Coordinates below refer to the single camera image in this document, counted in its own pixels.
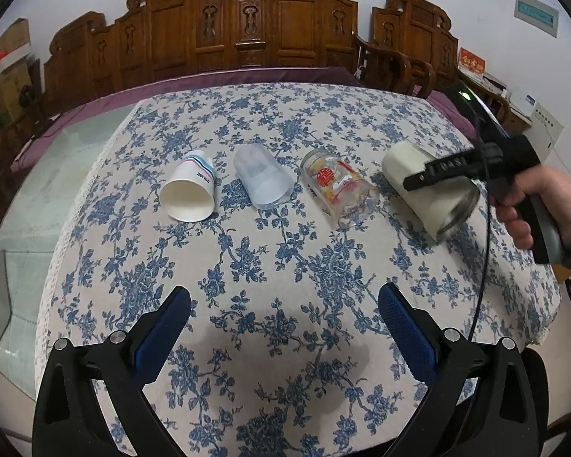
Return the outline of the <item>right human hand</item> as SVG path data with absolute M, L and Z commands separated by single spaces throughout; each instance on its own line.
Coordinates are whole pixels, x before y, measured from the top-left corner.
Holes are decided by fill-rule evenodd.
M 533 166 L 515 176 L 506 196 L 491 199 L 498 221 L 506 226 L 515 246 L 523 251 L 531 249 L 533 236 L 529 223 L 515 206 L 531 195 L 538 195 L 544 201 L 556 221 L 564 249 L 571 251 L 571 175 L 549 165 Z

